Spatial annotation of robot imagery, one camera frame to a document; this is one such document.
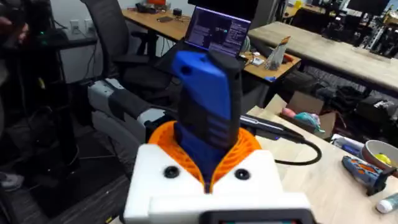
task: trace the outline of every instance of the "orange gear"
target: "orange gear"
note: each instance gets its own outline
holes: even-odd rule
[[[200,169],[190,156],[178,145],[174,139],[174,123],[176,121],[169,121],[159,126],[148,143],[156,144],[162,148],[171,158],[180,164],[186,171],[199,180],[203,186],[205,181],[200,172]],[[210,192],[213,185],[227,174],[232,168],[242,162],[254,150],[261,149],[260,144],[256,138],[243,128],[239,129],[238,140],[231,150],[224,156],[223,160],[218,164],[211,178]]]

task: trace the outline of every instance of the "cardboard box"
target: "cardboard box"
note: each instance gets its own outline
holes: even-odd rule
[[[315,113],[317,115],[320,114],[323,107],[323,101],[316,99],[312,96],[306,95],[299,91],[296,91],[293,94],[292,99],[289,103],[286,103],[278,94],[276,94],[273,99],[269,102],[269,104],[265,107],[265,110],[280,116],[281,118],[285,119],[286,121],[297,125],[298,127],[313,133],[314,135],[322,138],[327,139],[331,137],[333,128],[335,127],[336,121],[336,113],[331,112],[327,114],[323,114],[319,116],[321,122],[321,129],[325,131],[325,133],[315,132],[315,127],[311,124],[304,123],[303,121],[290,118],[281,114],[283,108],[292,109],[294,112],[301,113],[301,112],[308,112],[308,113]]]

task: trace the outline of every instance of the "bowl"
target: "bowl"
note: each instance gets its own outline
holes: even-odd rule
[[[383,163],[383,161],[380,161],[378,158],[376,158],[375,155],[377,154],[386,155],[391,160],[392,165],[394,166],[397,165],[398,148],[391,146],[390,144],[387,144],[382,141],[377,141],[377,140],[367,141],[361,151],[362,158],[366,162],[373,164],[382,170],[392,167]],[[398,178],[398,172],[394,173],[394,177]]]

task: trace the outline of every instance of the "wooden desk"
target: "wooden desk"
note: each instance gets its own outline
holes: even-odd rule
[[[276,46],[286,36],[291,36],[287,51],[326,72],[371,86],[374,90],[397,96],[398,60],[374,55],[352,45],[335,42],[321,35],[281,22],[273,22],[251,30],[249,36]]]
[[[244,55],[249,60],[252,60],[252,58],[253,58],[253,54],[250,53],[250,52],[246,52]],[[255,75],[255,76],[261,78],[261,79],[270,78],[270,77],[279,78],[283,74],[289,73],[290,70],[292,68],[295,68],[294,66],[301,61],[301,59],[298,58],[298,57],[295,57],[293,55],[289,55],[289,56],[291,56],[293,58],[293,61],[292,62],[288,62],[286,64],[280,65],[279,69],[276,70],[276,71],[265,69],[265,67],[264,67],[265,64],[264,63],[262,65],[260,65],[260,66],[255,66],[255,65],[250,63],[250,64],[246,65],[244,70],[249,72],[252,75]],[[262,55],[260,55],[258,57],[263,59],[263,60],[267,60],[267,58],[265,58]]]
[[[253,108],[249,114],[283,124],[303,134],[305,139],[315,143],[322,150],[321,160],[310,166],[277,164],[284,190],[305,193],[318,223],[398,223],[397,212],[381,215],[374,209],[378,201],[398,192],[398,179],[390,177],[386,189],[368,197],[365,188],[354,180],[341,164],[341,159],[343,156],[349,156],[348,153],[263,109]],[[259,136],[256,138],[263,149],[270,150],[275,159],[299,162],[316,156],[315,152],[305,145],[285,139],[271,141]]]
[[[313,6],[313,5],[310,5],[310,4],[304,4],[301,8],[309,10],[309,11],[313,11],[313,12],[322,13],[322,14],[324,14],[326,12],[325,8],[319,7],[319,6]],[[288,19],[288,18],[294,17],[298,10],[299,9],[297,9],[295,7],[287,6],[286,9],[285,9],[285,13],[284,13],[283,18],[284,19]]]
[[[128,21],[131,21],[139,26],[142,26],[142,27],[148,29],[149,32],[150,31],[154,32],[155,34],[159,34],[159,35],[169,38],[175,42],[181,40],[185,36],[185,33],[186,33],[186,31],[188,29],[188,25],[189,25],[189,17],[188,16],[184,16],[183,22],[180,22],[180,21],[170,21],[170,22],[166,22],[166,23],[157,22],[157,19],[160,17],[164,17],[164,16],[173,17],[173,15],[170,11],[165,12],[165,13],[158,13],[158,14],[143,14],[143,13],[123,9],[122,13]],[[248,54],[246,54],[246,55],[248,56],[248,58],[252,59],[252,55],[248,55]],[[245,67],[245,71],[262,79],[264,82],[270,83],[269,81],[267,81],[265,79],[266,77],[274,77],[275,79],[279,79],[280,77],[283,77],[283,75],[287,74],[289,71],[291,71],[298,65],[298,63],[300,62],[300,58],[294,57],[292,55],[291,55],[291,57],[294,59],[293,62],[289,62],[284,65],[281,65],[280,69],[277,71],[266,70],[264,68],[264,65],[261,65],[259,67],[255,66],[255,65],[248,65]]]
[[[170,11],[165,13],[148,14],[131,11],[127,9],[122,10],[123,16],[141,27],[148,30],[156,31],[157,34],[167,37],[172,41],[179,41],[185,37],[189,25],[189,17],[184,16],[182,21],[172,20],[170,22],[158,22],[157,19],[164,16],[174,17]]]

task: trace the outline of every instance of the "laptop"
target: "laptop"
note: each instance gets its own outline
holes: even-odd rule
[[[250,25],[249,20],[197,6],[184,42],[202,50],[215,50],[237,57]]]

